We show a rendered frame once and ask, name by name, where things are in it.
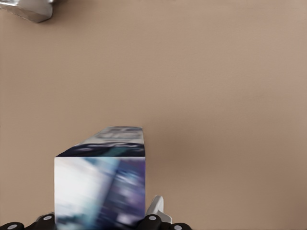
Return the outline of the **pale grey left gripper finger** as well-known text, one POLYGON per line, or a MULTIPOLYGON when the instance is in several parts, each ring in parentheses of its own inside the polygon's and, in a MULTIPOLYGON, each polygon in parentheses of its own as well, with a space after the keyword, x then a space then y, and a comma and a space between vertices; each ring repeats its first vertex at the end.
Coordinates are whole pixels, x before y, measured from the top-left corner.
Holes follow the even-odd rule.
POLYGON ((146 213, 146 216, 148 215, 157 215, 160 217, 162 222, 166 223, 172 223, 172 218, 164 213, 164 199, 161 195, 156 195, 153 200, 151 201, 151 204, 149 205, 146 213))

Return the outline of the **blue and white printed box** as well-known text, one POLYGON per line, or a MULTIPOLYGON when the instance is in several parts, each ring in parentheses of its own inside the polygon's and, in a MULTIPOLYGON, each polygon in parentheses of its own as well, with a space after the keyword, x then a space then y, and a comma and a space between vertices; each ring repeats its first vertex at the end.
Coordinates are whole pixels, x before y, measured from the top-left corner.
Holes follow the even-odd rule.
POLYGON ((145 216, 143 128, 109 126, 54 158, 58 230, 133 228, 145 216))

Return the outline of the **silver frame post foot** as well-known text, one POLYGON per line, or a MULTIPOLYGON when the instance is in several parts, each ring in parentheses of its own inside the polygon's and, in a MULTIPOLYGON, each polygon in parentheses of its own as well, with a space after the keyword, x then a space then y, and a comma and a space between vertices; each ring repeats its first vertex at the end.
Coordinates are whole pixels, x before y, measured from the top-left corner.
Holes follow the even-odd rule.
POLYGON ((55 0, 0 0, 0 9, 33 23, 49 20, 55 0))

